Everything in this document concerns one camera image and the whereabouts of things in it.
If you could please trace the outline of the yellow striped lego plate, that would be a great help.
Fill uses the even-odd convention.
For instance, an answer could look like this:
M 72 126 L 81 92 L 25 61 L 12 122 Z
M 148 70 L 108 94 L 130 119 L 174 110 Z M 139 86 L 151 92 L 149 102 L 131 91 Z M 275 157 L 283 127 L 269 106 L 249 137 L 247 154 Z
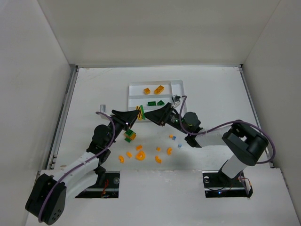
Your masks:
M 139 113 L 137 115 L 138 120 L 142 120 L 143 119 L 143 113 L 142 113 L 141 107 L 140 106 L 136 106 L 136 110 L 139 111 Z

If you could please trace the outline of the green yellow lego stack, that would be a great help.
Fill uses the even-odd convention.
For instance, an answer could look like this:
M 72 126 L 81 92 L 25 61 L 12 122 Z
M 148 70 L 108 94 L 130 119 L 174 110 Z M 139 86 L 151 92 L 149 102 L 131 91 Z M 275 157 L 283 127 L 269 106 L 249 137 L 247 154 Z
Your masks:
M 130 143 L 131 141 L 133 141 L 136 138 L 136 133 L 134 131 L 132 131 L 131 129 L 128 129 L 125 131 L 124 136 L 125 136 L 125 141 Z

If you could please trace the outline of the green square lego brick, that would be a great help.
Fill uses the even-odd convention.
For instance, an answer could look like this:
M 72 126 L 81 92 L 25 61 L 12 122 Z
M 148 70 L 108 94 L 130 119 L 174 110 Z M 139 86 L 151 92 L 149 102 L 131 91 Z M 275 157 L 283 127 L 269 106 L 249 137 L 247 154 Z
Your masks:
M 163 105 L 165 105 L 165 103 L 162 100 L 160 100 L 160 101 L 157 102 L 157 105 L 158 106 L 163 106 Z

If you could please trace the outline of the green long lego brick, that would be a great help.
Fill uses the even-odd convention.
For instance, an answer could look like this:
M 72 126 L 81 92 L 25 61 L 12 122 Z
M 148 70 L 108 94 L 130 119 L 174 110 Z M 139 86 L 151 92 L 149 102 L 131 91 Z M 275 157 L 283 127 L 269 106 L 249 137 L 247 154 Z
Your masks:
M 156 106 L 156 102 L 155 101 L 149 101 L 147 103 L 148 106 Z

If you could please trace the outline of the green lego plate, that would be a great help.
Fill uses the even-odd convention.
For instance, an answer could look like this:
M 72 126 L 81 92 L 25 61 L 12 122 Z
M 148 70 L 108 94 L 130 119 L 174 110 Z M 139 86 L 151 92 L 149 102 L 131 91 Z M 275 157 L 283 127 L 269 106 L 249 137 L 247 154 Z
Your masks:
M 140 109 L 141 109 L 141 113 L 142 113 L 142 119 L 145 120 L 143 105 L 140 105 Z

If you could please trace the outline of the yellow long lego brick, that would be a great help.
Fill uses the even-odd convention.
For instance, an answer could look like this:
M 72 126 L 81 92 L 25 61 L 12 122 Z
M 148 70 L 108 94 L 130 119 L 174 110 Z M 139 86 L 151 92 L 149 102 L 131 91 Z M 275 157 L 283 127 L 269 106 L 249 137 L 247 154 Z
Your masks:
M 159 85 L 155 90 L 154 90 L 154 94 L 155 95 L 159 95 L 164 91 L 165 87 L 162 85 Z

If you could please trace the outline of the yellow square lego brick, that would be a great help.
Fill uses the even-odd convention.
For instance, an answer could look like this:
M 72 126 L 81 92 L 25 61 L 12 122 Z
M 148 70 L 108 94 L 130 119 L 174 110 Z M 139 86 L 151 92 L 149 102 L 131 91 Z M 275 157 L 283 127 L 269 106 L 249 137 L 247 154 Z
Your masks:
M 146 95 L 149 95 L 149 94 L 151 93 L 151 91 L 150 91 L 149 88 L 145 88 L 145 89 L 143 90 L 143 92 L 144 92 L 144 94 L 146 94 Z

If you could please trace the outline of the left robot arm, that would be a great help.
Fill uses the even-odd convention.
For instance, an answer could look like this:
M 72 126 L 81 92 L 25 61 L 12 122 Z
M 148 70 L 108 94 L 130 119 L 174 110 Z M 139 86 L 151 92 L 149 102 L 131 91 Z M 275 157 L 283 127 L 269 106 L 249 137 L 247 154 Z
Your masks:
M 97 180 L 98 173 L 103 171 L 101 165 L 111 153 L 110 146 L 122 131 L 133 126 L 139 112 L 112 110 L 110 116 L 102 112 L 97 114 L 106 117 L 110 122 L 95 128 L 91 143 L 84 154 L 60 172 L 53 175 L 44 173 L 36 179 L 25 209 L 37 217 L 40 223 L 50 226 L 61 217 L 67 193 L 75 183 L 84 180 L 92 185 Z

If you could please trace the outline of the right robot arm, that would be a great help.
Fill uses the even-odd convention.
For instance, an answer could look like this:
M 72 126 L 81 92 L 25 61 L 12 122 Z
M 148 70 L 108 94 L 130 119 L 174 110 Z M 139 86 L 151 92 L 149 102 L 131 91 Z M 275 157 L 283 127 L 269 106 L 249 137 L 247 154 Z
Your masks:
M 233 156 L 218 171 L 218 177 L 223 180 L 234 179 L 246 167 L 256 165 L 269 144 L 264 135 L 241 120 L 210 132 L 202 132 L 201 122 L 196 113 L 187 112 L 181 116 L 170 103 L 157 110 L 146 112 L 144 116 L 159 126 L 168 124 L 185 133 L 187 135 L 185 140 L 191 147 L 219 145 L 228 147 Z

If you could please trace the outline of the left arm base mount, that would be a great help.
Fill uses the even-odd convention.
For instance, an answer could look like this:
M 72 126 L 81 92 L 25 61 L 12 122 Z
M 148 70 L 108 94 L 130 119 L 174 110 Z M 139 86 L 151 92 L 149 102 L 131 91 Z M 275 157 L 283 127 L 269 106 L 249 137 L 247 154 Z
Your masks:
M 78 199 L 115 199 L 119 197 L 120 172 L 108 171 L 99 176 L 96 183 L 78 194 Z

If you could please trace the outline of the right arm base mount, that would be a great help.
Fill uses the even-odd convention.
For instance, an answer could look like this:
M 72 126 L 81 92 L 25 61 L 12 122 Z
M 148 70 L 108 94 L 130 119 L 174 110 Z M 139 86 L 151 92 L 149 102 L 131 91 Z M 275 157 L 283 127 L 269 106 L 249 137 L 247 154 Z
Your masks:
M 202 176 L 206 198 L 250 198 L 253 195 L 252 183 L 243 172 L 233 179 L 218 171 L 203 171 Z

